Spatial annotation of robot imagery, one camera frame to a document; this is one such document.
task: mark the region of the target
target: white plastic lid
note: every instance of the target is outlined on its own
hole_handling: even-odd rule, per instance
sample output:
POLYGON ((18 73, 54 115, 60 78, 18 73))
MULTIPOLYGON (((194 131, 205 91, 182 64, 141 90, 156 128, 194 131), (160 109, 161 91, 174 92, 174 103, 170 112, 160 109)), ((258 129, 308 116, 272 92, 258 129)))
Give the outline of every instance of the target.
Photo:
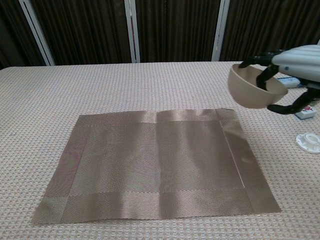
POLYGON ((311 154, 320 154, 320 136, 314 133, 305 133, 296 136, 298 146, 311 154))

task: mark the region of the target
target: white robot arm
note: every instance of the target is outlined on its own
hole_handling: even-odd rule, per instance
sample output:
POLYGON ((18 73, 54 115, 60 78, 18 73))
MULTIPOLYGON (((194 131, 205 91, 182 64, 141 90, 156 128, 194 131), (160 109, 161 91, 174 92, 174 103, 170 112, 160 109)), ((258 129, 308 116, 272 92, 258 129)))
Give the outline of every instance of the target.
POLYGON ((267 68, 256 78, 259 88, 266 90, 266 81, 278 72, 296 77, 306 86, 304 92, 292 105, 269 105, 270 111, 279 114, 294 114, 320 99, 320 45, 306 45, 290 50, 277 50, 250 57, 239 65, 246 68, 259 64, 267 68))

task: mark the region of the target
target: beige bowl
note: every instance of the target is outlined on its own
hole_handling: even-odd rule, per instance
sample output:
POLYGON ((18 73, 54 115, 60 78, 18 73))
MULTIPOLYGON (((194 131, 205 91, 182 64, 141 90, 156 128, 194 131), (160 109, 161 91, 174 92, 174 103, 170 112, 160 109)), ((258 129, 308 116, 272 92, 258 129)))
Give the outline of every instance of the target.
POLYGON ((248 109, 263 109, 278 102, 288 93, 288 89, 274 77, 266 82, 266 90, 256 85, 256 78, 262 72, 253 66, 238 68, 234 64, 229 72, 228 88, 232 98, 248 109))

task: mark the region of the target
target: curtain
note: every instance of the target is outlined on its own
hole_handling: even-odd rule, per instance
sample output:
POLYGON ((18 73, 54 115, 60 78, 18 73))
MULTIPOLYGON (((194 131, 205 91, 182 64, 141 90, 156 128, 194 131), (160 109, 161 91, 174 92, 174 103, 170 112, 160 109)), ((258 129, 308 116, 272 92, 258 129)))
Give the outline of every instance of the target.
POLYGON ((45 61, 18 0, 0 0, 0 69, 45 61))
POLYGON ((123 0, 31 0, 56 65, 130 63, 123 0))
POLYGON ((319 0, 231 0, 220 61, 317 44, 319 0))
POLYGON ((220 0, 136 0, 141 62, 211 61, 220 0))

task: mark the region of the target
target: white tablecloth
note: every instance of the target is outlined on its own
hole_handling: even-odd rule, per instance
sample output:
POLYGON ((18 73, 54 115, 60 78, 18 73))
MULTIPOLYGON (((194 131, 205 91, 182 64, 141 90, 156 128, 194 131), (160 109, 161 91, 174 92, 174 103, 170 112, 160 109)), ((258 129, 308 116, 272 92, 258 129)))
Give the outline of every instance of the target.
MULTIPOLYGON (((320 134, 320 114, 299 120, 246 109, 228 93, 232 62, 11 67, 0 71, 0 239, 319 239, 320 155, 298 134, 320 134), (79 115, 137 110, 236 110, 281 213, 173 220, 32 225, 79 115)), ((303 89, 292 89, 291 104, 303 89)))

